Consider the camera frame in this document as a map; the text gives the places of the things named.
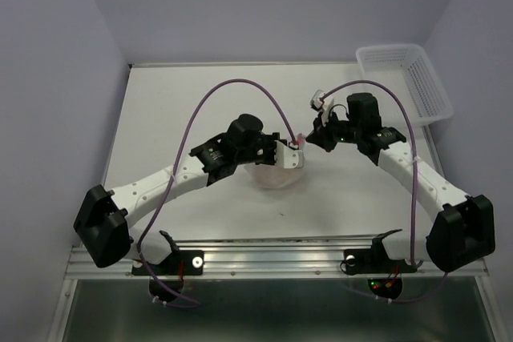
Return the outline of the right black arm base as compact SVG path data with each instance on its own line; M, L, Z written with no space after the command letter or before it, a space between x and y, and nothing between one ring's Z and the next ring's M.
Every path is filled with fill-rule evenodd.
M402 294L401 274L413 274L418 269L405 259L392 260L384 247L383 240L399 232L392 230L375 236L369 248L350 248L343 251L339 268L348 276L370 275L367 285L377 300L395 302Z

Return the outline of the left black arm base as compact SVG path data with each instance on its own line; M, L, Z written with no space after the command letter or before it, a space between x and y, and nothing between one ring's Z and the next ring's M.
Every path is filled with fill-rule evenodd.
M165 308L197 308L200 303L185 297L184 278L186 276L201 276L204 269L204 252L202 250L181 251L174 239L165 231L159 231L158 236L150 234L150 252L164 258L158 264L147 263L153 274L160 277L158 283L140 260L132 262L131 274L147 276L148 292L154 304Z

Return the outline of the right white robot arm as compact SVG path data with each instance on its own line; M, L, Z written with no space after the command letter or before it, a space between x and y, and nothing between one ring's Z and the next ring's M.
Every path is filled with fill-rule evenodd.
M351 94L346 102L346 117L339 119L333 98L323 91L314 94L310 106L317 117L307 143L327 152L340 143L354 145L404 187L411 195L411 208L421 207L432 222L426 231L411 229L406 241L398 239L397 230L378 237L378 245L369 250L371 265L386 270L403 260L416 268L430 261L449 273L492 254L496 249L492 202L447 181L418 155L412 141L397 129L384 127L372 94Z

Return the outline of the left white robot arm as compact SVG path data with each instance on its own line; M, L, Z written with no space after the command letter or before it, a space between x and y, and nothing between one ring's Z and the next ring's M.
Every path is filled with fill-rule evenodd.
M128 258L146 260L162 273L172 272L179 255L170 236L135 225L160 204L227 178L240 165L275 165L278 147L287 142L278 133L262 130L257 117L242 114L226 132L194 147L169 167L110 191L102 185L91 188L73 228L95 265L106 268Z

